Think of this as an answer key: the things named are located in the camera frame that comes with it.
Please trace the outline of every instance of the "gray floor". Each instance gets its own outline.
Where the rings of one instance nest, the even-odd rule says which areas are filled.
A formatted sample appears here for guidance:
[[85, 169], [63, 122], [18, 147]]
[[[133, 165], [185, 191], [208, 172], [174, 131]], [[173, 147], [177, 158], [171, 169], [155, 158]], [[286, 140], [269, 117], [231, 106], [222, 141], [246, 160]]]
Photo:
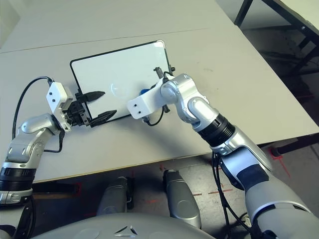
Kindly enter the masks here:
[[[297, 57], [302, 57], [306, 54], [296, 48], [302, 38], [295, 32], [245, 31], [245, 34], [258, 50], [293, 54]], [[268, 60], [277, 74], [287, 72], [295, 64], [294, 62], [283, 63], [277, 59]], [[319, 122], [319, 87], [317, 87], [319, 81], [316, 79], [317, 76], [312, 75], [305, 78], [297, 78], [285, 84], [288, 84], [291, 91], [294, 91], [297, 99], [300, 97], [298, 95], [300, 92], [296, 91], [296, 89], [300, 89], [300, 85], [311, 93], [313, 97], [303, 101], [302, 104], [312, 118]], [[280, 146], [294, 140], [284, 140], [276, 142], [274, 145]], [[281, 161], [272, 160], [272, 163], [275, 176], [295, 190], [313, 213], [319, 217], [318, 155], [319, 145], [315, 144], [287, 153]], [[130, 210], [131, 212], [169, 216], [167, 199], [162, 186], [162, 175], [165, 169], [179, 170], [184, 180], [188, 183], [200, 208], [202, 229], [217, 238], [223, 238], [224, 215], [212, 176], [210, 155], [170, 160], [60, 180], [61, 183], [77, 183], [81, 185], [81, 192], [75, 197], [67, 199], [37, 200], [37, 222], [34, 234], [37, 235], [62, 225], [95, 216], [104, 189], [111, 180], [118, 176], [135, 178], [135, 207]], [[244, 192], [234, 188], [223, 172], [220, 171], [220, 173], [225, 197], [233, 210], [238, 215], [245, 213]]]

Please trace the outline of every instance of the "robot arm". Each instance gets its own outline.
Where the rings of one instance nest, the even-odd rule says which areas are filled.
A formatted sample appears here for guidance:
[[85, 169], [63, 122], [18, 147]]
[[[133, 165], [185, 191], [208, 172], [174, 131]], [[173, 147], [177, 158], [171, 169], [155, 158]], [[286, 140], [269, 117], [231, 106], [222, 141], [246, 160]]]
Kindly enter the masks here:
[[52, 115], [43, 114], [24, 122], [9, 145], [0, 171], [0, 238], [26, 238], [30, 232], [32, 183], [48, 140], [71, 126], [63, 113], [72, 94], [61, 83], [52, 82], [47, 100]]
[[271, 174], [271, 164], [263, 151], [210, 106], [190, 76], [167, 77], [128, 102], [131, 115], [139, 119], [163, 105], [175, 104], [181, 120], [192, 124], [212, 150], [221, 155], [221, 168], [230, 182], [245, 190], [254, 230], [260, 234], [270, 232], [274, 238], [317, 237], [318, 218], [292, 189]]

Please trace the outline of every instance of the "black cable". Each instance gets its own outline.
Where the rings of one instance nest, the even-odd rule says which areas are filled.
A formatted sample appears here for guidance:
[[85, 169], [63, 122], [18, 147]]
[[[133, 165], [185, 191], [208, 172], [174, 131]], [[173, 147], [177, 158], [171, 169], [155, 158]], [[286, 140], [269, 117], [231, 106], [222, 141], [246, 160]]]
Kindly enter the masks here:
[[173, 76], [173, 74], [171, 72], [168, 72], [168, 71], [164, 71], [163, 74], [164, 74], [164, 77], [165, 77], [165, 74], [169, 74], [170, 76]]
[[236, 215], [236, 213], [234, 212], [234, 210], [230, 207], [227, 199], [225, 198], [225, 195], [221, 189], [221, 183], [220, 183], [220, 177], [219, 177], [219, 171], [218, 171], [218, 165], [219, 165], [219, 156], [216, 155], [215, 153], [213, 153], [212, 155], [212, 167], [213, 167], [213, 175], [214, 175], [214, 179], [217, 185], [217, 189], [219, 192], [219, 196], [220, 196], [220, 200], [223, 206], [223, 210], [224, 210], [224, 215], [225, 215], [225, 220], [226, 220], [226, 227], [227, 227], [227, 234], [228, 236], [230, 236], [230, 227], [229, 227], [229, 219], [228, 219], [228, 214], [226, 211], [226, 208], [228, 208], [228, 210], [230, 211], [230, 213], [233, 215], [233, 217], [236, 219], [236, 221], [248, 232], [250, 232], [250, 228], [244, 224], [241, 219]]
[[163, 114], [164, 114], [164, 107], [161, 108], [161, 114], [160, 114], [159, 120], [158, 120], [156, 123], [150, 123], [149, 121], [146, 121], [146, 123], [147, 123], [149, 126], [155, 126], [155, 125], [157, 125], [157, 124], [161, 121], [161, 118], [163, 117]]
[[36, 208], [35, 208], [35, 202], [34, 202], [34, 197], [31, 195], [31, 206], [32, 206], [32, 222], [31, 222], [31, 228], [28, 233], [28, 236], [26, 237], [27, 239], [31, 238], [34, 228], [35, 228], [35, 220], [36, 220]]
[[244, 216], [247, 215], [248, 213], [243, 213], [242, 215], [240, 215], [239, 219], [243, 220]]
[[21, 96], [20, 96], [20, 99], [18, 101], [18, 104], [16, 106], [16, 109], [15, 109], [15, 113], [14, 113], [14, 118], [13, 118], [13, 126], [12, 126], [12, 139], [15, 138], [15, 131], [16, 131], [16, 120], [18, 118], [18, 113], [19, 113], [19, 109], [20, 109], [20, 106], [21, 106], [21, 103], [22, 103], [22, 100], [23, 100], [23, 97], [26, 93], [26, 91], [30, 88], [30, 86], [38, 81], [38, 80], [42, 80], [42, 79], [46, 79], [47, 81], [53, 81], [51, 78], [47, 77], [47, 76], [40, 76], [38, 78], [35, 78], [33, 81], [31, 81], [23, 90]]
[[230, 230], [230, 224], [229, 224], [229, 218], [228, 218], [228, 214], [227, 214], [227, 210], [226, 210], [226, 205], [225, 205], [224, 198], [222, 197], [222, 190], [219, 187], [220, 181], [218, 180], [217, 175], [216, 175], [217, 174], [216, 172], [218, 172], [218, 163], [216, 163], [216, 155], [215, 155], [214, 152], [213, 152], [211, 160], [212, 160], [212, 168], [213, 168], [214, 179], [215, 179], [215, 182], [216, 182], [216, 185], [217, 185], [220, 201], [221, 201], [221, 204], [222, 204], [222, 207], [223, 207], [223, 211], [224, 211], [227, 235], [228, 235], [228, 238], [231, 238], [231, 230]]
[[50, 149], [45, 149], [44, 152], [50, 152], [50, 153], [59, 153], [62, 150], [63, 146], [63, 138], [65, 136], [65, 131], [61, 128], [60, 129], [60, 134], [59, 134], [59, 149], [58, 150], [50, 150]]

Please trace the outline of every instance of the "table leg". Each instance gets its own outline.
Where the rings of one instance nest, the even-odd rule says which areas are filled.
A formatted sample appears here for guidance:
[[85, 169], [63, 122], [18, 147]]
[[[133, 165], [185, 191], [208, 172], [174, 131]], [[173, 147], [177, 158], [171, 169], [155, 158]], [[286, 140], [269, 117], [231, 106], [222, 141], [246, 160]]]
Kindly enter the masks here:
[[253, 0], [244, 0], [236, 16], [234, 24], [240, 28]]
[[310, 39], [305, 37], [301, 43], [299, 43], [298, 47], [300, 49], [303, 49], [308, 43], [310, 42]]
[[315, 47], [311, 52], [308, 53], [289, 73], [289, 75], [295, 75], [298, 73], [312, 58], [319, 55], [319, 47]]
[[275, 147], [271, 148], [271, 153], [274, 156], [278, 157], [278, 156], [281, 156], [282, 154], [294, 151], [296, 149], [304, 148], [318, 142], [319, 142], [319, 133], [315, 133], [313, 135], [306, 135], [303, 137], [298, 137], [298, 141], [296, 142], [293, 142], [278, 148], [275, 148]]

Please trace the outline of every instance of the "white table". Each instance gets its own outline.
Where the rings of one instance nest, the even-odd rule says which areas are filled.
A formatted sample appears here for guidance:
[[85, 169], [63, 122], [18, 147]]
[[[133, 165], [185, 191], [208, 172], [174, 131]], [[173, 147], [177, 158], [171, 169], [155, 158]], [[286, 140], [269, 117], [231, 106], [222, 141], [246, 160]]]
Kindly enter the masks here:
[[[72, 59], [161, 39], [175, 74], [188, 73], [211, 104], [255, 143], [318, 132], [294, 96], [212, 0], [35, 0], [0, 51], [0, 152], [11, 139], [18, 98], [33, 78], [76, 92]], [[49, 112], [46, 81], [27, 92], [23, 120]], [[156, 127], [125, 118], [66, 134], [60, 154], [44, 153], [36, 181], [204, 154], [208, 144], [173, 106]], [[57, 148], [53, 138], [46, 148]]]

